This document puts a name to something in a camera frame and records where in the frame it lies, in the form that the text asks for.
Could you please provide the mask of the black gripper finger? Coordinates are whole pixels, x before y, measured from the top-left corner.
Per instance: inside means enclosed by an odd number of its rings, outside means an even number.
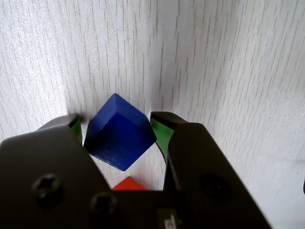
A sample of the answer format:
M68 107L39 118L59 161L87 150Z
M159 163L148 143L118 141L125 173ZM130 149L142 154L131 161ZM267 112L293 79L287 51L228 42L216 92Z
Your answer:
M166 160L164 191L186 229L268 229L270 225L201 123L151 112L156 144Z
M117 199L80 142L77 114L0 145L3 229L119 229Z

